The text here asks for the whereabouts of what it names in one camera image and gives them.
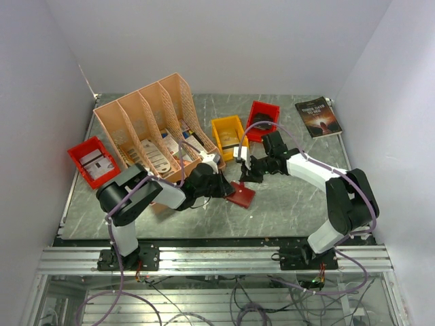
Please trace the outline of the yellow plastic bin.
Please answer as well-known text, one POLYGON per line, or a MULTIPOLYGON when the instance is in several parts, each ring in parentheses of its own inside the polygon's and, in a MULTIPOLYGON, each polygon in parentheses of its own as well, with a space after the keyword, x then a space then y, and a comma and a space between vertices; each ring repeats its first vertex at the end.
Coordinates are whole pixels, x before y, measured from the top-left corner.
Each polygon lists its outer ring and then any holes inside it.
POLYGON ((238 115, 213 119, 212 135, 225 162, 233 159, 233 148, 238 147, 245 130, 238 115))

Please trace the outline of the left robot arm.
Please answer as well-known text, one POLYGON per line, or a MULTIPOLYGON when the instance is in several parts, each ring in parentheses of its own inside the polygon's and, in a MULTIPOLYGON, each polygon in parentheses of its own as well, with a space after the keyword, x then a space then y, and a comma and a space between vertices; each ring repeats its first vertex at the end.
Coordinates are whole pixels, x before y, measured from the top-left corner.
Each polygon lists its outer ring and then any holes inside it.
POLYGON ((98 270, 133 270, 146 262, 136 236, 136 219, 152 203, 184 211, 201 197, 225 198, 235 192, 223 172, 210 162, 198 164, 176 183, 152 175, 140 164, 130 166, 96 193, 111 240, 111 249, 101 252, 98 270))

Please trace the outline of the pink file organizer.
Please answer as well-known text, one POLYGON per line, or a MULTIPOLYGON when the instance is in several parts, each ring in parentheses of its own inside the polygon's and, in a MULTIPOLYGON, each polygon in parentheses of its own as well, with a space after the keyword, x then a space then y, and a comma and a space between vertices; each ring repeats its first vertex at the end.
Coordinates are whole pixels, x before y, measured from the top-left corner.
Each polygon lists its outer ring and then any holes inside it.
POLYGON ((171 183, 219 153, 198 125, 186 81, 174 73, 94 110, 125 171, 140 164, 171 183))

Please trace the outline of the black credit card stack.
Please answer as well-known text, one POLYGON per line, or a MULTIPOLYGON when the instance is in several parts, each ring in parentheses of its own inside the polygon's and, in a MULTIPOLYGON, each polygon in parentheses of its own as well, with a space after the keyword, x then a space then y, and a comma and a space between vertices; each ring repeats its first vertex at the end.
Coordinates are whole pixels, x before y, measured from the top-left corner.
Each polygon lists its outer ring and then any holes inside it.
POLYGON ((275 122, 275 116, 264 112, 257 112, 251 119, 251 123, 254 124, 254 128, 258 130, 272 129, 274 126, 271 124, 271 122, 275 122))

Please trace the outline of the red card holder wallet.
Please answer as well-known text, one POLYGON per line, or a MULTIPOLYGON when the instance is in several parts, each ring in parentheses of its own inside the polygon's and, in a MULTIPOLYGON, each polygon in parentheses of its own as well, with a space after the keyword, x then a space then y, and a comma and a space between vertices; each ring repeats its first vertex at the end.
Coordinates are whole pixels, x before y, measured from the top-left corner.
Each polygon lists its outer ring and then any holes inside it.
POLYGON ((234 193, 227 196, 226 200, 248 209, 256 192, 247 188, 243 182, 237 183, 236 181, 231 181, 230 185, 234 188, 234 193))

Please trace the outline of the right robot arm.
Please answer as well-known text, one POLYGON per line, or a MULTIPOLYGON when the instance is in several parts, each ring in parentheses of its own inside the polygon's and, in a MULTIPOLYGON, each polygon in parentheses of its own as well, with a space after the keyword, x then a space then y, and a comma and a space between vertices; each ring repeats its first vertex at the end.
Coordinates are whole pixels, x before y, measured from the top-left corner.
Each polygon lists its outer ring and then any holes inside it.
POLYGON ((263 158, 250 154, 246 146, 233 149, 241 164, 242 182, 261 183, 264 175, 289 175, 310 183, 326 195, 327 220, 307 238, 308 247, 299 253, 301 264, 316 268, 323 252, 349 238, 358 228, 375 226, 379 207, 364 171, 344 170, 313 159, 297 148, 289 149, 278 131, 262 137, 263 158))

